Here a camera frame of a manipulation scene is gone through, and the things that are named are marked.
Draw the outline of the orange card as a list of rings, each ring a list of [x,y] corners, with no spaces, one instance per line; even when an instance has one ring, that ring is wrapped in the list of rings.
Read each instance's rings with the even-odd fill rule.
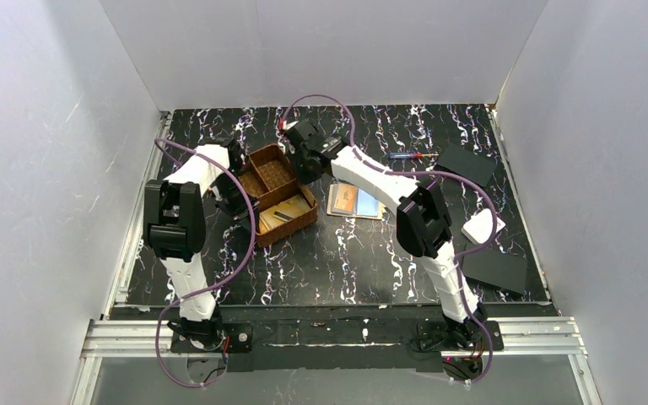
[[[358,190],[356,186],[349,184],[335,184],[332,189],[332,212],[354,214]]]

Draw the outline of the black striped yellow card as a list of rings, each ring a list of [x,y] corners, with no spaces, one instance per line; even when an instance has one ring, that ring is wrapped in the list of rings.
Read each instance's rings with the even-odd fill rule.
[[[298,194],[270,208],[272,216],[280,221],[288,222],[311,210],[304,195]]]

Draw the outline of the yellow VIP card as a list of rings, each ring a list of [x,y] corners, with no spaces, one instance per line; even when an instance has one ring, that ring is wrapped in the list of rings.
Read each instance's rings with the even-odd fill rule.
[[[294,218],[296,212],[290,206],[277,205],[259,214],[259,231],[264,234],[282,226]]]

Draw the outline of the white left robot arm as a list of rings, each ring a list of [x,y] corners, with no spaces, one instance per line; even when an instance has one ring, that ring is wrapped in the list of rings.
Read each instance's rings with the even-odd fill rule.
[[[224,327],[203,269],[203,200],[213,193],[217,208],[250,232],[257,231],[258,203],[238,177],[248,158],[235,139],[215,138],[183,150],[191,155],[185,163],[144,186],[143,241],[164,264],[178,299],[180,318],[169,321],[169,328],[209,345],[223,339]]]

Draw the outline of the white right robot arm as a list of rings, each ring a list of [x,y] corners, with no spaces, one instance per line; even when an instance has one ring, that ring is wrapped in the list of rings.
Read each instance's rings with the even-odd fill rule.
[[[461,342],[476,336],[484,313],[455,269],[441,179],[395,175],[342,137],[324,136],[307,119],[281,122],[279,131],[289,143],[286,156],[301,184],[330,175],[368,193],[395,216],[397,244],[429,275],[450,333]]]

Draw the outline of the brown woven basket card holder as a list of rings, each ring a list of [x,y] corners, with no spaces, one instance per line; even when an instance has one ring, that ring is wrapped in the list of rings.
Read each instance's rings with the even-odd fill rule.
[[[239,175],[238,178],[249,197],[256,200],[253,206],[258,215],[256,220],[256,243],[258,246],[270,246],[318,220],[318,203],[310,189],[298,182],[292,165],[276,143],[271,143],[252,152],[249,158],[251,168]],[[311,210],[262,234],[259,231],[260,212],[298,194],[305,196]]]

